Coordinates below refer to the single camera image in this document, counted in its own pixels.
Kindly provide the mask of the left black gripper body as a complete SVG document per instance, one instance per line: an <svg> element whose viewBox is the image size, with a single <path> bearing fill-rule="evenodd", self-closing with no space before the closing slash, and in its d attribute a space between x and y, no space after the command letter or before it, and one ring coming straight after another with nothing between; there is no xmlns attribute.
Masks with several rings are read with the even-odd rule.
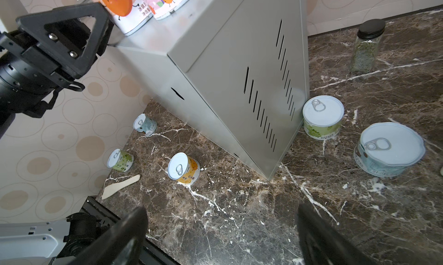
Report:
<svg viewBox="0 0 443 265"><path fill-rule="evenodd" d="M100 3L78 4L16 19L1 34L1 119L22 113L41 118L64 89L78 82L104 54L113 22Z"/></svg>

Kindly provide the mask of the glass jar black lid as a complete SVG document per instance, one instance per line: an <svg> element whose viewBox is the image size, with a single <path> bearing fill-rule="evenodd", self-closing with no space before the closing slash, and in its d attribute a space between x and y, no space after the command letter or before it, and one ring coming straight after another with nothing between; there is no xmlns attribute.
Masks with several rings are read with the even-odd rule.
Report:
<svg viewBox="0 0 443 265"><path fill-rule="evenodd" d="M359 26L350 65L352 73L366 74L371 71L377 58L385 26L383 19L371 19Z"/></svg>

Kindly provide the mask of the brown orange label can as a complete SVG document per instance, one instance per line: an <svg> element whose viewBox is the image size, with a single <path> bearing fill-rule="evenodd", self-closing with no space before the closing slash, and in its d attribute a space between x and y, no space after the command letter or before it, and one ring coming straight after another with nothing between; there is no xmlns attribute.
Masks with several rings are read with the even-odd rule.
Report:
<svg viewBox="0 0 443 265"><path fill-rule="evenodd" d="M143 0L92 0L101 3L110 13L114 24L125 36L130 36L152 18Z"/></svg>

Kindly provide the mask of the teal flat can right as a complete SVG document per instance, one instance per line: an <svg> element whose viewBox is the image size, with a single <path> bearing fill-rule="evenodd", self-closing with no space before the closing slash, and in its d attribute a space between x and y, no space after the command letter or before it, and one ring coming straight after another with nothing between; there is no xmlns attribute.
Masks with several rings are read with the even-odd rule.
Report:
<svg viewBox="0 0 443 265"><path fill-rule="evenodd" d="M366 128L354 149L356 164L376 177L396 177L425 155L425 143L399 123L375 123Z"/></svg>

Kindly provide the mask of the wooden spatula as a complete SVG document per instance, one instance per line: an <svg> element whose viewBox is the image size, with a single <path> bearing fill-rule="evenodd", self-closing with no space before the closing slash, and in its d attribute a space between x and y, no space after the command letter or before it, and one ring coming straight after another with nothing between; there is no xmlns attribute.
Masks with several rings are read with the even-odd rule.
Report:
<svg viewBox="0 0 443 265"><path fill-rule="evenodd" d="M133 176L125 181L108 185L103 190L102 199L107 199L107 198L113 196L115 193L122 190L123 188L128 187L128 186L138 182L140 180L140 178L141 178L140 175L136 175L136 176Z"/></svg>

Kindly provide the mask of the teal label can left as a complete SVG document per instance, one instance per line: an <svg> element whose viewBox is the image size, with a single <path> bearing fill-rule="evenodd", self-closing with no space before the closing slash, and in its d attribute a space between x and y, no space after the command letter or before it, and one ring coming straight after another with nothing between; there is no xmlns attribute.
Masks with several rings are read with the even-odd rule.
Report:
<svg viewBox="0 0 443 265"><path fill-rule="evenodd" d="M137 132L144 132L146 137L150 137L157 129L157 122L142 113L135 119L133 128Z"/></svg>

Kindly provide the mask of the grey metal cabinet box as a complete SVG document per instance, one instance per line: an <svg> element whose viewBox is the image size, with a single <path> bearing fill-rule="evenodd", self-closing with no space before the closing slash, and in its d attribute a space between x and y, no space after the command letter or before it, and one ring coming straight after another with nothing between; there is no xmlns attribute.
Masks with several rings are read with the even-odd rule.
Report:
<svg viewBox="0 0 443 265"><path fill-rule="evenodd" d="M307 0L189 0L114 45L176 117L271 179L309 98Z"/></svg>

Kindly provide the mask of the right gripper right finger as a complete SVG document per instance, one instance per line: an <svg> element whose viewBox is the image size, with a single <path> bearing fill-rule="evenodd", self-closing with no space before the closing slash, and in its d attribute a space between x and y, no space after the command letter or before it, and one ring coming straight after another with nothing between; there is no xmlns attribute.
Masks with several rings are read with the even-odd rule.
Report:
<svg viewBox="0 0 443 265"><path fill-rule="evenodd" d="M299 244L306 265L374 265L375 261L346 240L309 205L297 211Z"/></svg>

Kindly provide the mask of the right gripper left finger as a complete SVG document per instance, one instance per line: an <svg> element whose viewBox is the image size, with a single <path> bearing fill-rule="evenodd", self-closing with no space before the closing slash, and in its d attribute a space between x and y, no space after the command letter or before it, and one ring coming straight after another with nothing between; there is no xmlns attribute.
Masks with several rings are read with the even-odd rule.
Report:
<svg viewBox="0 0 443 265"><path fill-rule="evenodd" d="M138 265L148 227L144 207L136 207L70 262L71 265Z"/></svg>

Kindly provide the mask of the yellow label can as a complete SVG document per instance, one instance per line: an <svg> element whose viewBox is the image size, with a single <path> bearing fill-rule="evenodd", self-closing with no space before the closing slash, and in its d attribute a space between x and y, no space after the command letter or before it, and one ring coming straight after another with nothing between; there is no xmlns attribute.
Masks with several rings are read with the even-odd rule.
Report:
<svg viewBox="0 0 443 265"><path fill-rule="evenodd" d="M200 175L200 164L187 154L176 153L167 168L168 177L184 185L192 185Z"/></svg>

